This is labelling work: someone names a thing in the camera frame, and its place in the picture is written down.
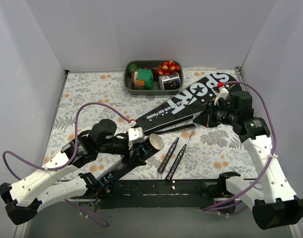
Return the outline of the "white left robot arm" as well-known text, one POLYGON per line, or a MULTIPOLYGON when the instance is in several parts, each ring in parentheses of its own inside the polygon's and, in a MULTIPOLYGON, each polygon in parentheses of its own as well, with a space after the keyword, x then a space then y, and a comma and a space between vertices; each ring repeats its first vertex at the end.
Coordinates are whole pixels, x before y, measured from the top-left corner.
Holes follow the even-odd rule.
POLYGON ((10 184, 0 185, 0 196, 5 202, 8 217, 21 225, 37 213, 61 200, 71 197, 95 197, 138 166, 146 165, 153 147, 141 128, 115 134, 117 125, 102 119, 70 141, 40 170, 10 184), (120 155, 121 159, 98 178, 92 173, 80 173, 69 182, 59 180, 97 159, 98 154, 120 155))

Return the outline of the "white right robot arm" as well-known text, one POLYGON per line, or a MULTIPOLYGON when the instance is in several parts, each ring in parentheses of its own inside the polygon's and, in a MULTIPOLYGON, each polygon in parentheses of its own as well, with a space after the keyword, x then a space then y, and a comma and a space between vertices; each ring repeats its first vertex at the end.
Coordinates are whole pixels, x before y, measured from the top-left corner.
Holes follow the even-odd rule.
POLYGON ((264 119, 254 116, 252 96, 246 91, 230 93, 230 102, 220 93, 205 110, 193 119, 207 128, 230 125, 248 152, 258 174, 259 191, 238 173, 221 174, 217 192, 222 197, 237 196, 251 211, 256 224, 263 230, 294 225, 303 217, 303 199, 299 198, 286 179, 277 156, 275 139, 264 119))

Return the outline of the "black shuttlecock tube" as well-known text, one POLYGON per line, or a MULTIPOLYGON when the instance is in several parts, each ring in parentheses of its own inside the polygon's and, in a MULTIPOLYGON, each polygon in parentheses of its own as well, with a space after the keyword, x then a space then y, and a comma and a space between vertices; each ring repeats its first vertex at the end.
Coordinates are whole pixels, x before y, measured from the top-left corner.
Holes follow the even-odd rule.
POLYGON ((146 161, 163 148, 161 137, 154 133, 150 134, 147 139, 134 146, 133 150, 97 177, 98 189, 104 190, 136 167, 145 166, 146 161))

